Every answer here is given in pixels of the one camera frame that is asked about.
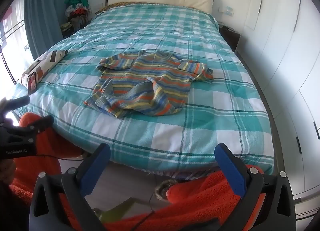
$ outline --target blue gripper pad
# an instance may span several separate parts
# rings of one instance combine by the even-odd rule
[[[243,198],[250,178],[246,165],[241,159],[236,158],[225,144],[215,147],[214,157],[234,194]]]
[[[79,165],[76,178],[82,196],[92,193],[110,157],[110,147],[107,144],[100,144],[95,152]]]

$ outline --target patterned bolster pillow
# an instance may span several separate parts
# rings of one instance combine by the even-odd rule
[[[51,51],[42,54],[22,74],[20,83],[28,88],[28,77],[35,72],[38,84],[67,53],[68,51]]]

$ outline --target red clothing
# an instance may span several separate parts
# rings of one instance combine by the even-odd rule
[[[19,124],[25,127],[39,118],[38,115],[26,113]],[[51,128],[38,135],[36,145],[38,154],[50,154],[61,158],[76,157],[81,154],[81,149],[56,134]],[[32,192],[40,172],[61,173],[59,161],[50,157],[17,158],[15,163],[17,165],[16,178],[11,189],[27,203],[31,202]],[[213,218],[218,218],[222,224],[240,199],[232,192],[221,171],[205,178],[176,184],[168,190],[167,197],[172,204],[149,216],[136,229],[137,231],[176,231],[186,225],[205,222]],[[263,199],[262,194],[245,230],[251,228]],[[65,197],[62,197],[62,203],[73,228],[81,230]],[[138,215],[104,225],[109,231],[130,231],[146,215]]]

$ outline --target sheer white curtain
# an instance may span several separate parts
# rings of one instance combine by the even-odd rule
[[[3,21],[6,45],[2,52],[16,81],[33,62],[23,21],[23,3],[24,0],[14,0],[11,14]]]

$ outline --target metal screw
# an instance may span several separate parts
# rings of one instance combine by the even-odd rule
[[[252,167],[252,168],[250,168],[250,172],[253,173],[253,174],[257,174],[259,171],[258,171],[257,168]]]
[[[284,171],[281,171],[281,172],[280,172],[280,176],[283,177],[283,178],[285,178],[285,177],[287,177],[287,174],[286,174]]]
[[[45,176],[45,172],[44,172],[44,171],[42,171],[42,172],[39,173],[39,177],[40,177],[40,178],[43,178],[44,176]]]
[[[75,172],[76,172],[76,168],[75,167],[71,167],[71,168],[69,168],[68,170],[67,170],[67,173],[68,174],[74,174]]]

